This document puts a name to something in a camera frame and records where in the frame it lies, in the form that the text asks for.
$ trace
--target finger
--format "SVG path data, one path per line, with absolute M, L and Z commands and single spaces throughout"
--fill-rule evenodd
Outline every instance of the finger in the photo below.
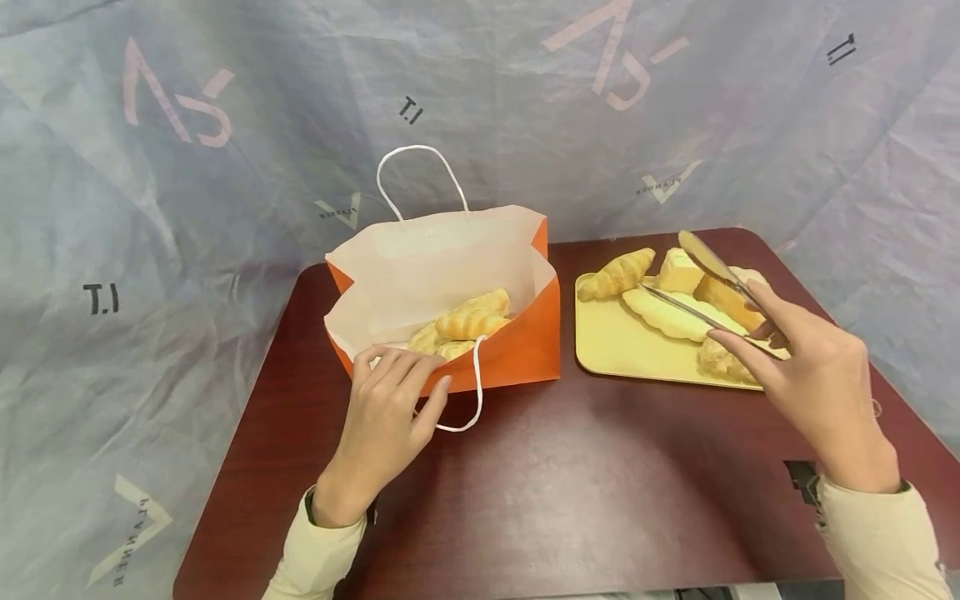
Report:
M 777 331 L 777 328 L 774 327 L 773 323 L 769 321 L 764 321 L 763 323 L 760 324 L 759 327 L 757 327 L 750 333 L 750 337 L 754 338 L 755 340 L 766 340 L 771 335 L 773 335 L 776 331 Z
M 786 348 L 787 346 L 789 346 L 789 344 L 790 343 L 787 341 L 785 337 L 783 337 L 783 334 L 781 333 L 775 333 L 770 337 L 770 348 L 774 350 Z
M 433 386 L 430 398 L 427 399 L 426 404 L 420 410 L 420 414 L 414 419 L 412 435 L 414 441 L 420 447 L 424 447 L 433 437 L 434 429 L 440 421 L 440 415 L 444 413 L 446 398 L 450 392 L 450 381 L 452 380 L 453 377 L 447 375 Z
M 419 360 L 424 357 L 425 354 L 417 354 L 416 352 L 411 352 L 409 350 L 401 350 L 400 354 L 397 356 L 396 360 L 390 366 L 390 369 L 386 371 L 377 382 L 377 386 L 382 386 L 386 390 L 394 391 L 400 387 L 400 384 L 403 383 L 403 380 L 406 378 L 407 374 L 413 369 Z
M 430 378 L 430 373 L 435 371 L 446 360 L 438 354 L 420 354 L 417 364 L 404 377 L 403 383 L 399 385 L 399 397 L 406 398 L 410 404 L 410 410 L 413 410 L 423 391 L 426 380 Z
M 780 383 L 778 361 L 760 348 L 735 333 L 720 329 L 712 329 L 707 335 L 716 340 L 720 346 L 726 348 L 733 356 L 736 356 L 764 388 L 773 387 Z
M 383 378 L 387 376 L 387 373 L 390 372 L 390 368 L 402 354 L 403 350 L 399 348 L 385 348 L 383 353 L 380 354 L 380 360 L 377 361 L 376 366 L 373 367 L 373 371 L 363 382 L 364 387 L 369 389 L 382 381 Z
M 782 331 L 788 340 L 796 344 L 805 337 L 810 316 L 808 310 L 782 299 L 772 289 L 758 281 L 747 281 L 747 287 L 760 303 L 763 312 L 773 320 L 771 325 Z
M 370 363 L 373 362 L 374 358 L 382 357 L 387 350 L 389 350 L 389 348 L 386 346 L 372 346 L 354 356 L 353 380 L 364 381 L 367 377 L 369 377 L 370 373 L 373 371 L 373 369 L 370 368 Z

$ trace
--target beige sleeve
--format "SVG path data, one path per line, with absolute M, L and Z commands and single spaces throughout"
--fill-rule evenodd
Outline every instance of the beige sleeve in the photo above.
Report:
M 820 533 L 843 573 L 847 600 L 948 600 L 930 515 L 920 493 L 864 493 L 821 477 Z
M 366 517 L 344 529 L 317 527 L 310 524 L 305 498 L 306 494 L 300 499 L 283 544 L 283 558 L 263 600 L 329 600 L 353 565 L 367 529 Z

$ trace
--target right hand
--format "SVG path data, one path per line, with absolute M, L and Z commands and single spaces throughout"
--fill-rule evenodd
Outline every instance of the right hand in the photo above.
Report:
M 379 358 L 376 367 L 370 362 Z M 360 520 L 376 496 L 433 438 L 446 406 L 450 376 L 443 377 L 415 415 L 427 378 L 442 356 L 373 347 L 353 361 L 353 385 L 340 445 L 317 480 L 313 514 L 321 527 Z
M 743 338 L 714 329 L 709 336 L 753 374 L 783 415 L 817 451 L 834 483 L 862 492 L 895 492 L 900 470 L 874 415 L 867 347 L 856 336 L 747 283 L 785 339 L 764 323 L 751 334 L 771 337 L 791 358 L 778 361 Z

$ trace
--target dark red table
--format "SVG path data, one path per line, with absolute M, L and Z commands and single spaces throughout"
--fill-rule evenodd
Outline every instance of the dark red table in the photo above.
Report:
M 824 314 L 754 234 L 703 238 Z M 488 390 L 475 427 L 439 432 L 382 494 L 338 596 L 520 598 L 836 576 L 783 462 L 812 452 L 765 396 L 597 377 L 576 362 L 576 276 L 675 244 L 654 235 L 550 247 L 564 294 L 561 379 Z M 347 410 L 350 382 L 323 323 L 336 299 L 325 265 L 300 276 L 180 568 L 177 600 L 263 593 Z M 960 464 L 876 371 L 874 385 L 904 476 L 924 494 L 956 568 Z M 462 424 L 473 408 L 472 393 L 454 395 L 442 422 Z

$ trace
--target white rope handle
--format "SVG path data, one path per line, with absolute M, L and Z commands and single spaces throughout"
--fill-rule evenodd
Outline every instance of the white rope handle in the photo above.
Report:
M 440 151 L 434 148 L 433 146 L 423 146 L 421 144 L 415 144 L 413 146 L 400 146 L 394 150 L 391 150 L 383 158 L 380 158 L 380 164 L 376 165 L 376 187 L 380 190 L 380 194 L 383 196 L 383 199 L 387 201 L 387 205 L 394 212 L 399 221 L 403 221 L 403 215 L 400 214 L 400 211 L 396 209 L 396 204 L 390 197 L 387 196 L 387 192 L 383 189 L 383 184 L 380 182 L 380 171 L 383 170 L 383 163 L 387 161 L 387 158 L 391 156 L 398 155 L 401 152 L 407 150 L 429 150 L 433 154 L 440 157 L 440 160 L 444 162 L 444 167 L 446 167 L 446 172 L 450 174 L 450 178 L 453 180 L 453 184 L 457 186 L 457 192 L 460 193 L 460 200 L 464 202 L 464 212 L 470 212 L 470 207 L 467 206 L 467 197 L 464 196 L 464 188 L 460 187 L 460 182 L 457 181 L 457 176 L 453 175 L 453 169 L 450 168 L 450 163 L 446 161 L 444 155 L 440 154 Z
M 477 343 L 473 346 L 473 376 L 477 380 L 477 411 L 473 413 L 473 418 L 467 421 L 467 424 L 463 427 L 447 427 L 446 425 L 437 424 L 437 429 L 443 431 L 449 431 L 452 433 L 460 433 L 461 431 L 467 431 L 473 425 L 477 424 L 480 420 L 480 413 L 483 412 L 483 384 L 480 383 L 480 342 L 483 342 L 487 339 L 486 335 L 481 335 L 477 338 Z

